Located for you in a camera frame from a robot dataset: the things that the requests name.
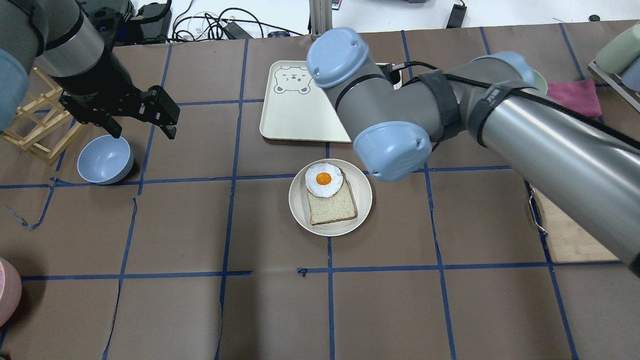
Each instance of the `power adapter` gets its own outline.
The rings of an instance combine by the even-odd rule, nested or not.
[[[466,6],[455,4],[453,6],[453,9],[451,10],[451,15],[449,16],[447,29],[461,28],[462,22],[465,20],[466,12],[467,12]]]
[[[227,37],[231,40],[239,39],[239,38],[253,38],[249,33],[247,33],[240,25],[235,22],[229,22],[224,28],[223,31],[227,35]]]

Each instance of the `egg yolk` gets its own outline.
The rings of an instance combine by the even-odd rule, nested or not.
[[[316,182],[320,185],[327,185],[331,182],[331,175],[328,172],[321,172],[316,175]]]

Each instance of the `fried egg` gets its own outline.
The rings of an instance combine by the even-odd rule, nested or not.
[[[316,197],[332,197],[342,187],[342,171],[329,163],[311,165],[305,174],[307,189]]]

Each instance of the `blue bowl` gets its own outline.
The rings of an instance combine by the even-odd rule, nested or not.
[[[86,144],[78,156],[80,176],[95,184],[113,184],[122,180],[133,167],[133,151],[124,138],[100,136]]]

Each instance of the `egg white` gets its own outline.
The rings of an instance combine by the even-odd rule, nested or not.
[[[326,185],[320,185],[316,181],[316,176],[321,172],[326,172],[331,176],[331,181]],[[317,163],[311,165],[305,173],[305,184],[311,194],[316,197],[332,197],[342,187],[342,171],[339,167],[329,163]]]

